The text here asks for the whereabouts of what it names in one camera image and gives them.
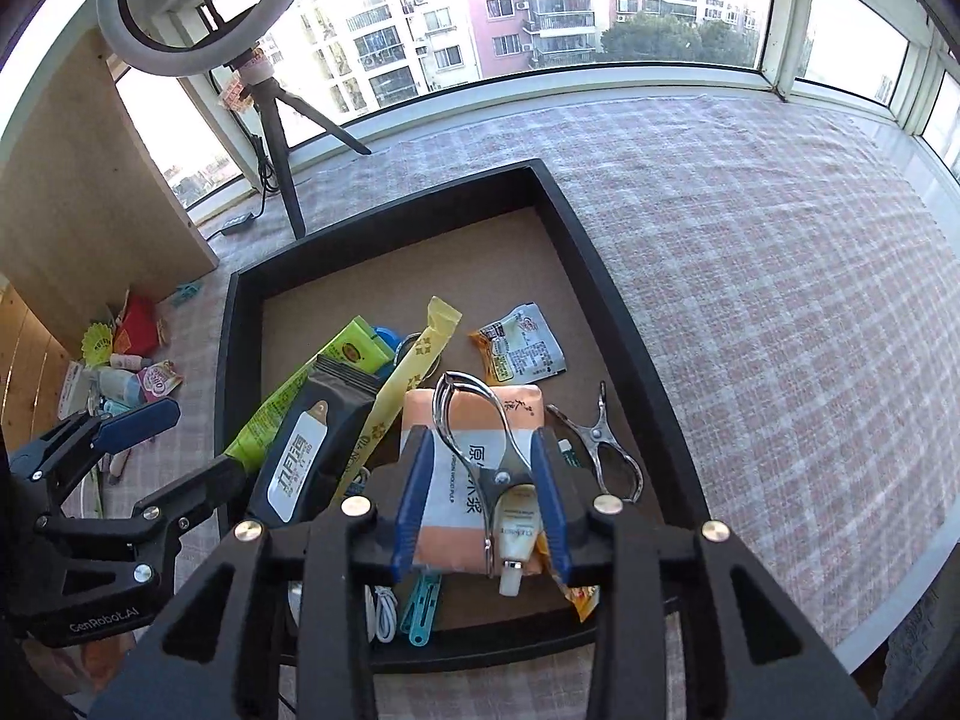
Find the person's left hand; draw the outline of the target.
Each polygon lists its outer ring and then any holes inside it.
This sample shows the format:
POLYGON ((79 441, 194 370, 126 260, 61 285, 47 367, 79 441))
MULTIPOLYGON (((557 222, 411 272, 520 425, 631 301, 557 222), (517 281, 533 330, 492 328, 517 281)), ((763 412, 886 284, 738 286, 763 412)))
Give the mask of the person's left hand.
POLYGON ((23 642, 26 660, 53 692, 101 692, 121 669, 137 639, 132 632, 86 644, 51 649, 34 639, 23 642))

